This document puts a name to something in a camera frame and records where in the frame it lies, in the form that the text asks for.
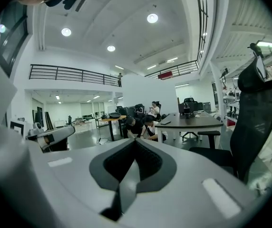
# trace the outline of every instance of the person in white shirt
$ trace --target person in white shirt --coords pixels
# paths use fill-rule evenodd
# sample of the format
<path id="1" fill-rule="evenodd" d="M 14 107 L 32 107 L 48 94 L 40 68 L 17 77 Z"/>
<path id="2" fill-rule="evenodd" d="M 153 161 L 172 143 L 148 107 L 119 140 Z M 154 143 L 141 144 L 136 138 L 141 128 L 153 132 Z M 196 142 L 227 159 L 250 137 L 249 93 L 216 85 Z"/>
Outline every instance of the person in white shirt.
<path id="1" fill-rule="evenodd" d="M 158 128 L 155 127 L 158 122 L 155 122 L 153 116 L 147 115 L 145 117 L 145 124 L 147 125 L 147 133 L 149 134 L 148 139 L 153 141 L 158 141 Z M 168 133 L 166 131 L 161 132 L 163 135 L 163 141 L 168 138 Z"/>
<path id="2" fill-rule="evenodd" d="M 152 107 L 150 107 L 150 111 L 149 111 L 148 115 L 151 115 L 151 116 L 153 116 L 156 119 L 157 118 L 157 114 L 160 114 L 160 109 L 156 105 L 156 102 L 153 101 L 152 102 Z"/>

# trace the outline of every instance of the wooden desk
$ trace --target wooden desk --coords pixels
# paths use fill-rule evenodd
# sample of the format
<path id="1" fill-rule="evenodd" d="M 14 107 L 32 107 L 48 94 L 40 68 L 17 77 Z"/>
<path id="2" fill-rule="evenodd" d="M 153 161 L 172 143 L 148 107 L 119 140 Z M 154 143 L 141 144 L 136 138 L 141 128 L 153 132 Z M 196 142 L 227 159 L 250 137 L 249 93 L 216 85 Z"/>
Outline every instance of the wooden desk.
<path id="1" fill-rule="evenodd" d="M 101 119 L 100 121 L 102 122 L 108 122 L 108 126 L 109 126 L 109 131 L 111 133 L 111 140 L 112 141 L 115 141 L 114 139 L 114 135 L 113 135 L 113 127 L 112 127 L 112 121 L 118 121 L 119 122 L 119 130 L 120 130 L 120 136 L 123 137 L 123 134 L 122 134 L 122 128 L 121 128 L 121 120 L 122 119 L 125 119 L 126 116 L 121 116 L 119 118 L 107 118 L 107 119 Z"/>
<path id="2" fill-rule="evenodd" d="M 201 131 L 219 131 L 221 132 L 223 123 L 216 120 L 206 112 L 198 114 L 200 117 L 191 117 L 186 119 L 185 115 L 179 113 L 169 114 L 164 120 L 162 120 L 157 128 L 161 128 L 163 131 L 172 132 L 194 132 Z M 171 121 L 167 125 L 161 125 L 161 123 Z M 220 136 L 215 137 L 215 148 L 218 149 L 220 143 Z M 162 143 L 162 133 L 158 131 L 158 141 Z"/>

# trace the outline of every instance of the black metal railing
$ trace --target black metal railing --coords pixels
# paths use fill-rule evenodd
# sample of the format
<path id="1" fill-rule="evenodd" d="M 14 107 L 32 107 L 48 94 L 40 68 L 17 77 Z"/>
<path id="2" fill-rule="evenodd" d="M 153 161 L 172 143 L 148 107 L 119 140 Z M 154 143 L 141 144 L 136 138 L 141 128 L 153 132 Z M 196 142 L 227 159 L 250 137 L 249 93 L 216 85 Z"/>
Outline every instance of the black metal railing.
<path id="1" fill-rule="evenodd" d="M 191 62 L 178 64 L 172 67 L 168 67 L 166 69 L 157 71 L 155 73 L 148 74 L 146 75 L 146 77 L 159 79 L 158 75 L 171 72 L 172 73 L 171 76 L 167 77 L 167 78 L 170 78 L 170 77 L 177 77 L 184 74 L 189 74 L 197 70 L 198 70 L 198 63 L 195 60 Z"/>
<path id="2" fill-rule="evenodd" d="M 205 36 L 207 35 L 207 22 L 208 22 L 208 2 L 207 0 L 197 0 L 198 11 L 199 11 L 199 41 L 198 41 L 198 52 L 197 52 L 197 62 L 200 65 L 204 45 L 206 43 Z"/>
<path id="3" fill-rule="evenodd" d="M 119 86 L 119 78 L 110 75 L 65 66 L 41 64 L 31 64 L 30 66 L 29 79 L 68 80 Z"/>

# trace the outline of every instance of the ceiling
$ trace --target ceiling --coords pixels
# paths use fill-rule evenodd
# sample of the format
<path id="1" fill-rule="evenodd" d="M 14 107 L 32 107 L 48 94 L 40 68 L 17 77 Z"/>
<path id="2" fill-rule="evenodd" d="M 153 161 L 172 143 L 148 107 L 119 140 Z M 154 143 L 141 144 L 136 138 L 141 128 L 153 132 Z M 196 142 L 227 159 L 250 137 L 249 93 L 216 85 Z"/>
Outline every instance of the ceiling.
<path id="1" fill-rule="evenodd" d="M 93 91 L 93 90 L 33 90 L 34 95 L 40 96 L 47 104 L 58 104 L 56 95 L 59 95 L 62 103 L 86 103 L 91 102 L 106 102 L 112 99 L 112 92 Z M 122 93 L 116 92 L 116 97 L 122 97 Z"/>
<path id="2" fill-rule="evenodd" d="M 151 13 L 158 15 L 154 24 L 147 21 Z M 71 36 L 62 36 L 63 28 L 70 28 Z M 175 64 L 192 60 L 187 31 L 181 0 L 86 0 L 79 12 L 63 6 L 48 9 L 45 45 L 86 52 L 148 74 L 172 66 L 165 61 L 174 57 Z M 114 52 L 107 51 L 110 45 Z"/>
<path id="3" fill-rule="evenodd" d="M 272 43 L 272 14 L 261 0 L 230 0 L 225 27 L 212 61 L 221 72 L 228 68 L 235 77 L 247 67 L 253 52 L 251 43 L 263 40 Z M 269 55 L 267 47 L 262 53 Z"/>

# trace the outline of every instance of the man in black shirt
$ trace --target man in black shirt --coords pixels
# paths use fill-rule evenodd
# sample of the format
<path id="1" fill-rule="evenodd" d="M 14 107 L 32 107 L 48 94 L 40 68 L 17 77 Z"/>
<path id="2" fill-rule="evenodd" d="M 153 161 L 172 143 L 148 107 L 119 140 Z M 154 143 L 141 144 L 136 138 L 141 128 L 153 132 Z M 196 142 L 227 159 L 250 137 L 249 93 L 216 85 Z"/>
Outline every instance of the man in black shirt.
<path id="1" fill-rule="evenodd" d="M 126 120 L 126 127 L 123 129 L 123 136 L 127 138 L 129 135 L 135 138 L 134 134 L 137 134 L 138 138 L 143 138 L 145 131 L 146 127 L 138 118 L 129 117 Z"/>

